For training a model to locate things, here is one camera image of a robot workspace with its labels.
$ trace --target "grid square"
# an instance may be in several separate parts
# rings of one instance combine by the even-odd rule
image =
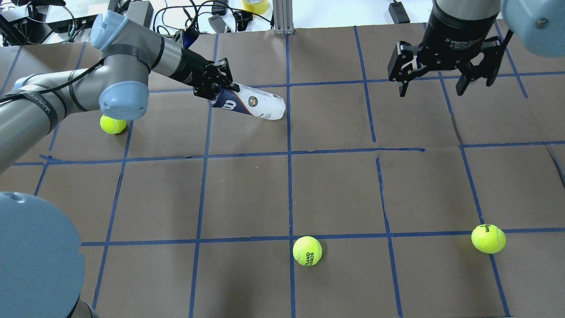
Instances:
[[[215,35],[200,35],[190,50],[202,55],[208,61],[214,59],[214,46],[216,43]],[[186,84],[170,79],[157,72],[149,74],[149,89],[152,91],[160,89],[187,89],[192,88]]]
[[[289,46],[291,83],[363,79],[352,27],[299,29]]]
[[[192,92],[150,94],[147,113],[135,121],[128,157],[203,155],[208,108]]]
[[[96,311],[101,317],[188,317],[193,244],[111,246]]]
[[[363,84],[290,88],[292,150],[375,147]]]
[[[404,317],[504,317],[487,254],[469,235],[393,238]]]
[[[440,81],[413,81],[402,98],[393,83],[369,83],[368,87],[380,147],[459,145]]]
[[[290,314],[289,242],[200,245],[194,318]]]
[[[556,83],[565,83],[565,75],[523,76],[522,83],[528,92],[527,104],[537,115],[541,129],[549,140],[565,140],[565,91]]]
[[[11,166],[0,174],[0,191],[34,194],[43,166]]]
[[[79,253],[84,255],[85,260],[84,283],[82,285],[82,291],[80,292],[80,299],[92,305],[96,284],[98,283],[98,273],[100,271],[104,247],[81,246],[79,247]]]
[[[0,59],[0,89],[4,83],[6,83],[6,87],[4,91],[1,91],[0,94],[5,92],[9,92],[12,89],[12,85],[6,82],[8,77],[8,73],[12,68],[12,64],[16,59],[16,55],[18,54],[19,47],[17,46],[8,46],[6,48],[2,48],[2,59]]]
[[[113,241],[194,239],[203,160],[128,162]]]
[[[295,263],[297,317],[397,317],[388,241],[320,240],[314,267]]]
[[[497,20],[497,23],[504,36],[508,31],[508,25],[504,20]],[[524,47],[524,44],[516,35],[508,43],[508,51],[519,73],[565,71],[565,58],[548,58],[535,55]]]
[[[287,156],[208,160],[202,237],[288,235]]]
[[[293,155],[294,234],[384,233],[376,156]]]
[[[261,90],[277,94],[286,102],[285,87]],[[212,109],[210,154],[286,152],[287,150],[286,112],[281,119],[269,121],[225,109]]]
[[[456,79],[445,81],[465,143],[503,144],[543,140],[540,125],[528,107],[516,78],[498,78],[491,88],[470,87],[463,96],[455,93],[456,83]]]
[[[486,222],[504,229],[565,226],[565,188],[545,146],[465,153]]]
[[[367,79],[388,79],[388,63],[398,41],[419,45],[424,38],[422,23],[365,25],[357,27]],[[437,76],[430,72],[425,77]]]
[[[50,165],[39,197],[75,225],[83,242],[106,240],[121,164]]]
[[[248,86],[286,83],[285,37],[272,31],[219,36],[218,60],[228,58],[234,81]]]
[[[462,231],[479,218],[459,149],[380,156],[392,232]]]
[[[12,89],[16,80],[29,75],[74,70],[81,51],[82,43],[78,42],[23,46],[8,79],[6,92]]]
[[[100,110],[69,115],[59,126],[51,155],[61,160],[112,160],[124,157],[128,127],[110,135],[100,128]]]
[[[495,257],[512,315],[561,317],[565,233],[507,233],[506,238],[504,250]]]
[[[41,138],[33,145],[25,154],[23,154],[16,162],[42,162],[45,161],[40,155],[47,156],[49,154],[49,146],[53,139],[53,129],[47,136]]]

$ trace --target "blue tape grid line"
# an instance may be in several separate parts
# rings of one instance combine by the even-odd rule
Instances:
[[[465,154],[465,149],[463,147],[459,148],[461,150],[461,156],[463,157],[463,163],[465,165],[465,170],[467,171],[467,177],[469,179],[469,184],[471,185],[471,191],[473,193],[473,199],[475,200],[475,206],[477,208],[477,214],[479,216],[479,220],[481,224],[485,223],[483,218],[483,212],[481,210],[481,206],[479,204],[479,197],[477,196],[477,191],[475,189],[475,183],[473,181],[473,176],[471,174],[471,168],[469,167],[469,162],[467,161],[467,155]],[[500,295],[500,299],[502,302],[502,308],[504,309],[504,313],[507,317],[510,317],[510,310],[508,308],[508,303],[506,302],[506,296],[504,295],[504,288],[502,287],[502,282],[500,280],[500,276],[498,274],[498,268],[496,265],[496,260],[494,259],[494,255],[490,255],[490,264],[493,268],[494,279],[496,280],[496,284],[498,287],[498,293]]]
[[[123,157],[123,160],[121,162],[120,177],[118,178],[118,185],[116,186],[116,194],[114,196],[114,202],[112,203],[112,212],[110,213],[110,222],[108,223],[108,231],[106,232],[106,242],[107,243],[110,242],[110,238],[112,236],[112,228],[114,227],[114,219],[115,219],[115,216],[116,216],[116,208],[118,207],[118,198],[120,196],[121,182],[124,178],[125,164],[127,163],[125,159],[128,157],[129,143],[132,139],[132,133],[133,133],[133,125],[134,125],[134,121],[132,121],[129,125],[128,138],[125,142],[124,157]],[[98,295],[100,293],[100,285],[102,284],[102,276],[104,275],[104,267],[106,266],[106,256],[108,255],[108,247],[109,247],[109,244],[104,245],[104,251],[102,252],[102,260],[100,262],[100,270],[98,271],[98,279],[96,281],[96,288],[94,290],[94,298],[92,300],[92,308],[94,308],[94,309],[96,309],[96,305],[98,303]]]
[[[218,60],[218,43],[220,40],[220,35],[216,34],[216,39],[214,42],[214,62]],[[200,187],[200,205],[198,207],[198,223],[196,228],[196,242],[194,245],[194,260],[192,265],[192,284],[190,286],[190,302],[188,309],[188,316],[192,318],[194,316],[194,300],[196,296],[196,279],[198,274],[198,258],[200,255],[200,240],[202,235],[202,216],[204,213],[204,199],[206,193],[206,174],[208,171],[208,153],[210,151],[210,131],[212,127],[212,107],[208,108],[208,125],[206,128],[206,147],[205,147],[205,157],[204,164],[202,166],[202,184]]]
[[[289,244],[289,269],[290,269],[290,317],[296,318],[296,292],[294,279],[294,255],[292,248],[294,244],[294,221],[293,221],[293,199],[292,199],[292,138],[290,130],[290,39],[285,35],[286,55],[286,147],[288,158],[288,244]]]
[[[375,137],[375,127],[373,124],[373,112],[371,111],[369,87],[367,86],[367,74],[365,72],[365,62],[363,61],[363,52],[361,50],[361,42],[359,41],[359,32],[357,32],[357,26],[353,26],[353,31],[355,32],[355,41],[357,42],[357,51],[359,52],[359,60],[361,62],[361,73],[363,74],[363,87],[365,88],[365,101],[367,103],[367,113],[369,115],[369,126],[371,127],[371,138],[373,138],[373,142],[376,143],[377,139]]]
[[[500,27],[498,26],[497,21],[494,22],[494,27],[496,28],[496,32],[498,33],[498,36],[500,38],[503,38],[502,32],[500,31]],[[526,89],[524,88],[524,84],[522,84],[522,79],[520,78],[520,74],[518,73],[518,69],[516,68],[516,65],[514,64],[514,60],[512,59],[512,55],[510,54],[510,50],[508,49],[508,47],[506,47],[506,56],[508,56],[508,61],[510,62],[512,69],[514,70],[514,75],[516,76],[516,80],[518,81],[518,84],[520,84],[520,88],[522,89],[522,94],[524,94],[525,98],[528,98],[528,93],[526,92]]]
[[[565,227],[540,227],[531,229],[502,229],[505,234],[530,234],[530,233],[561,233]],[[311,235],[316,239],[359,239],[359,238],[407,238],[407,237],[452,237],[471,235],[472,231],[431,231],[431,232],[398,232],[398,233],[352,233],[352,234],[318,234]],[[268,242],[296,240],[300,235],[283,235],[274,237],[231,237],[200,239],[200,244],[236,243],[236,242]],[[109,242],[83,242],[82,246],[139,246],[139,245],[169,245],[169,244],[195,244],[196,239],[166,239],[166,240],[126,240]]]
[[[390,223],[388,217],[386,216],[386,204],[385,196],[383,193],[383,173],[381,171],[381,160],[379,157],[376,159],[377,164],[377,176],[379,178],[379,192],[381,197],[381,205],[383,206],[383,217],[385,221],[386,236],[388,239],[389,257],[390,257],[390,268],[392,271],[392,281],[394,286],[394,297],[396,298],[396,309],[398,311],[398,316],[403,317],[402,314],[402,302],[400,301],[400,289],[398,287],[398,275],[396,272],[396,262],[394,261],[394,249],[392,246],[392,235],[390,233]]]

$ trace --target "logo on can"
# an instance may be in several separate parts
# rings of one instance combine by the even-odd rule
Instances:
[[[247,103],[249,104],[249,106],[255,107],[255,106],[257,106],[257,104],[259,104],[259,100],[257,99],[257,97],[251,96],[251,97],[249,97],[249,100],[247,101]]]

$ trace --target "yellow tennis ball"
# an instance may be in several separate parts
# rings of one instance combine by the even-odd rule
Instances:
[[[506,236],[496,225],[483,224],[473,230],[471,241],[477,250],[494,254],[502,251],[504,245],[506,245]]]
[[[126,127],[125,120],[113,119],[106,115],[100,117],[100,128],[110,135],[116,135],[124,131]]]
[[[300,265],[316,265],[321,258],[320,242],[313,237],[301,237],[294,242],[292,255]]]

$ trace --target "blue lid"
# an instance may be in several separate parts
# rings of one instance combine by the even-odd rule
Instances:
[[[104,51],[128,22],[128,18],[110,10],[101,13],[94,20],[90,30],[90,44]]]
[[[17,80],[16,80],[16,83],[14,83],[14,87],[12,88],[12,90],[15,91],[15,90],[17,90],[17,89],[22,88],[22,87],[24,86],[25,82],[26,82],[29,78],[34,77],[34,76],[36,76],[36,75],[37,75],[37,74],[31,74],[31,75],[26,76],[26,77],[24,77],[24,78],[17,79]]]
[[[147,111],[149,88],[139,81],[121,81],[108,86],[98,99],[100,110],[113,119],[133,121]]]
[[[0,192],[0,317],[66,317],[84,279],[81,240],[54,205]]]
[[[563,0],[502,0],[502,16],[532,53],[565,56],[565,3]]]

